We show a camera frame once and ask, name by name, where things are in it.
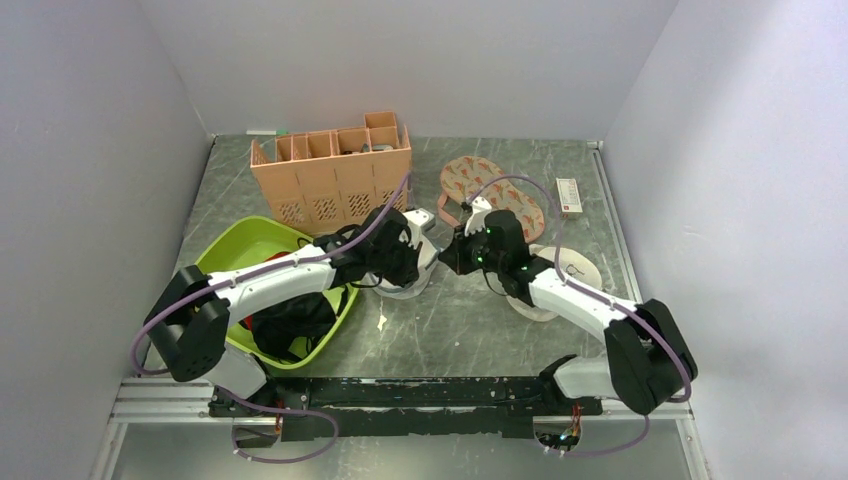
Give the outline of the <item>white round mesh laundry bag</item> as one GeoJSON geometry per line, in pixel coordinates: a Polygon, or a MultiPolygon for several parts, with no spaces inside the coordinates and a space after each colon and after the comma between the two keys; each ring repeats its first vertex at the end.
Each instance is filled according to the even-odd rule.
{"type": "Polygon", "coordinates": [[[430,284],[430,278],[434,269],[435,263],[420,268],[418,271],[419,278],[407,286],[400,287],[391,284],[387,280],[383,280],[374,287],[374,290],[378,295],[391,299],[407,300],[414,298],[420,295],[430,284]]]}

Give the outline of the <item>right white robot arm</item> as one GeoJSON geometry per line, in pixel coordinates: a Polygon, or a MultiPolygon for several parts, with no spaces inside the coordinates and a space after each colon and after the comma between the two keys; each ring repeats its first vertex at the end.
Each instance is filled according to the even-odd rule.
{"type": "Polygon", "coordinates": [[[503,291],[528,307],[554,313],[601,341],[596,358],[566,355],[540,375],[542,406],[562,414],[578,398],[613,398],[648,415],[691,396],[697,366],[669,308],[651,299],[609,296],[566,274],[556,259],[531,252],[509,211],[474,215],[454,230],[439,259],[458,275],[493,273],[503,291]]]}

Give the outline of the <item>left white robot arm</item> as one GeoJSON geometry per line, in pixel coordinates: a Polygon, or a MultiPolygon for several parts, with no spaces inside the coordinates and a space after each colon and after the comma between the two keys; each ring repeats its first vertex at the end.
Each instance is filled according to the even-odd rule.
{"type": "Polygon", "coordinates": [[[207,380],[236,394],[249,414],[273,409],[277,388],[251,355],[228,346],[230,327],[262,310],[341,286],[385,285],[408,289],[424,281],[437,248],[425,232],[433,213],[375,209],[362,225],[324,235],[274,260],[206,274],[197,266],[180,269],[144,321],[176,382],[207,380]]]}

